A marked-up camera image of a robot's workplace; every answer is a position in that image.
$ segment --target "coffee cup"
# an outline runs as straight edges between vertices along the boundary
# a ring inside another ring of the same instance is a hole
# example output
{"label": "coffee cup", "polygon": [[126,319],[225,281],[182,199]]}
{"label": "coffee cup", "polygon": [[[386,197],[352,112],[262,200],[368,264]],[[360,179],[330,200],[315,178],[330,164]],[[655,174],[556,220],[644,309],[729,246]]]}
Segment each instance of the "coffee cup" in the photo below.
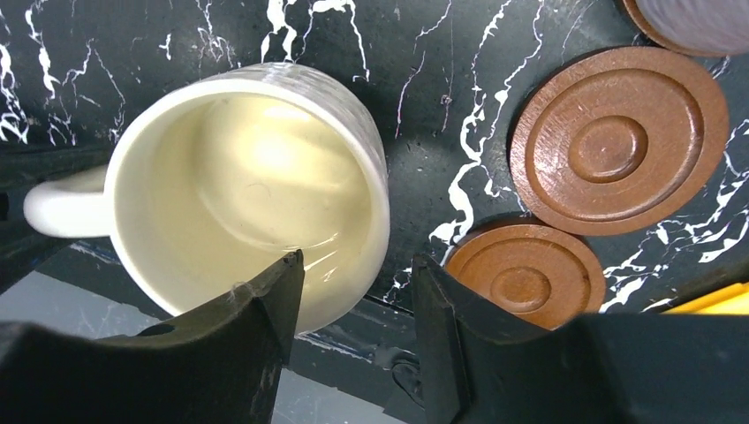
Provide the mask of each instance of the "coffee cup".
{"label": "coffee cup", "polygon": [[298,332],[367,292],[390,234],[382,141],[343,85],[297,64],[257,64],[180,88],[139,115],[110,163],[41,183],[37,231],[109,236],[135,283],[182,314],[301,249]]}

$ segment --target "tabletop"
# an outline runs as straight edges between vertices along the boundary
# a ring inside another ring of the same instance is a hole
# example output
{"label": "tabletop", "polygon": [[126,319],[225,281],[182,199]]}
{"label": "tabletop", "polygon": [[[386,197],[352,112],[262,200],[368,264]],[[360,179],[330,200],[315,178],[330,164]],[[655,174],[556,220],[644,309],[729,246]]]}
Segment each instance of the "tabletop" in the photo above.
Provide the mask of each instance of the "tabletop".
{"label": "tabletop", "polygon": [[[507,147],[529,93],[576,57],[624,45],[650,41],[614,0],[10,0],[0,149],[112,146],[178,87],[260,62],[312,66],[380,129],[392,228],[368,297],[408,311],[414,253],[443,260],[477,224],[526,213]],[[695,60],[730,106],[723,161],[668,219],[587,238],[609,287],[602,311],[666,307],[749,276],[749,57]],[[106,241],[73,248],[116,260]]]}

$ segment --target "gray floor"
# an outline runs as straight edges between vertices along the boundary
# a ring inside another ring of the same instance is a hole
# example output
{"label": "gray floor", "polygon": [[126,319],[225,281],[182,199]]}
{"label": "gray floor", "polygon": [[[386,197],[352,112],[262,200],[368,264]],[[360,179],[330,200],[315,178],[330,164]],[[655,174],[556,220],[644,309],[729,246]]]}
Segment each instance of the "gray floor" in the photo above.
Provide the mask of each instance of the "gray floor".
{"label": "gray floor", "polygon": [[[133,335],[158,322],[135,307],[32,273],[0,295],[0,321],[29,321],[81,337]],[[281,373],[273,424],[403,424],[382,408],[291,371]]]}

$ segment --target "mug rim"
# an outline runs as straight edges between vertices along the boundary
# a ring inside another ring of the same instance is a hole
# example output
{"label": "mug rim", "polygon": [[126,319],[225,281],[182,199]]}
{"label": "mug rim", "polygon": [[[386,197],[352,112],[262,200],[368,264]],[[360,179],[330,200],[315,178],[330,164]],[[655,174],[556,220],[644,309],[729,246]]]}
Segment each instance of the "mug rim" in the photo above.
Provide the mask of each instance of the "mug rim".
{"label": "mug rim", "polygon": [[172,108],[212,95],[266,95],[270,98],[287,102],[312,114],[326,125],[330,125],[330,127],[346,143],[346,146],[349,151],[351,151],[361,168],[362,174],[367,181],[367,188],[370,192],[370,211],[372,215],[369,230],[362,246],[372,246],[373,253],[376,254],[374,257],[370,256],[369,258],[360,259],[361,261],[371,261],[376,264],[376,271],[374,274],[367,276],[366,278],[362,277],[361,279],[354,279],[348,283],[347,292],[350,292],[351,295],[347,296],[346,300],[349,300],[351,307],[353,307],[361,300],[361,298],[367,293],[369,287],[374,283],[384,262],[385,254],[387,253],[390,239],[390,200],[387,187],[387,169],[381,170],[375,160],[369,156],[364,149],[364,143],[366,143],[365,140],[358,140],[340,120],[335,118],[314,101],[284,87],[279,87],[278,85],[263,80],[242,78],[239,75],[232,75],[231,72],[223,74],[220,79],[204,79],[196,81],[189,86],[168,93],[140,113],[132,123],[127,126],[117,142],[110,163],[107,167],[106,177],[104,179],[103,196],[105,203],[110,204],[112,210],[110,239],[128,274],[131,275],[132,279],[138,284],[141,290],[143,290],[159,307],[163,308],[169,314],[177,316],[186,312],[177,309],[171,304],[171,302],[165,299],[159,290],[157,290],[157,286],[150,283],[140,273],[139,266],[132,260],[132,256],[128,253],[128,249],[120,235],[117,221],[115,192],[117,181],[121,174],[120,170],[122,169],[125,158],[130,151],[130,146],[137,142],[144,131],[147,130],[148,126]]}

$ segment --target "white mug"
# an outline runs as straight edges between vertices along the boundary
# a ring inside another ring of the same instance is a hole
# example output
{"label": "white mug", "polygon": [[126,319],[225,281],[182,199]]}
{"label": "white mug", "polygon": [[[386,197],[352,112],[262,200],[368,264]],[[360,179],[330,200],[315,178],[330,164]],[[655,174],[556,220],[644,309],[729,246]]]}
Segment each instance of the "white mug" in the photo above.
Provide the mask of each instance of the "white mug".
{"label": "white mug", "polygon": [[382,141],[343,85],[297,64],[193,83],[125,130],[106,167],[42,183],[37,231],[110,236],[160,307],[182,314],[301,248],[297,332],[348,312],[375,280],[390,207]]}

